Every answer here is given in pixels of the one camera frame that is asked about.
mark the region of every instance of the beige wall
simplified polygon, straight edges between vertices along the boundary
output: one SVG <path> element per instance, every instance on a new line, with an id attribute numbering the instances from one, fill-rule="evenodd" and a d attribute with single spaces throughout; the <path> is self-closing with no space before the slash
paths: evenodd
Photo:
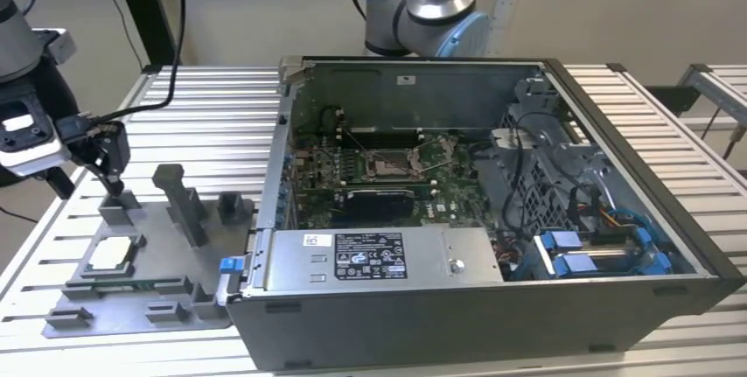
<path id="1" fill-rule="evenodd" d="M 478 0 L 479 8 L 492 13 L 495 1 Z M 173 0 L 165 6 L 173 14 Z M 363 52 L 351 0 L 189 0 L 188 12 L 191 63 L 267 66 L 288 54 Z"/>
<path id="2" fill-rule="evenodd" d="M 644 82 L 687 64 L 744 63 L 746 0 L 518 0 L 506 55 L 620 62 Z"/>

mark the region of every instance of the metal rail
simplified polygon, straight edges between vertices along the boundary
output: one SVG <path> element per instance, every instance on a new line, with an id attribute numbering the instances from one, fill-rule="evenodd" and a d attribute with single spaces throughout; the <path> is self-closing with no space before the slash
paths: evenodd
<path id="1" fill-rule="evenodd" d="M 630 140 L 732 262 L 747 274 L 747 185 L 646 93 L 607 66 L 570 66 L 602 111 Z M 160 101 L 168 70 L 145 75 L 125 104 Z M 173 105 L 128 123 L 128 186 L 140 200 L 164 200 L 151 175 L 161 162 L 184 165 L 204 198 L 240 190 L 259 201 L 276 121 L 276 70 L 185 67 Z M 103 189 L 80 174 L 68 203 L 56 201 L 11 268 L 0 276 L 0 373 L 21 375 L 260 374 L 235 328 L 45 339 L 43 315 L 60 297 L 99 227 Z M 327 376 L 715 375 L 747 373 L 747 288 L 702 316 L 667 321 L 626 353 L 512 360 Z"/>
<path id="2" fill-rule="evenodd" d="M 692 65 L 679 84 L 695 87 L 736 122 L 747 126 L 746 65 Z"/>

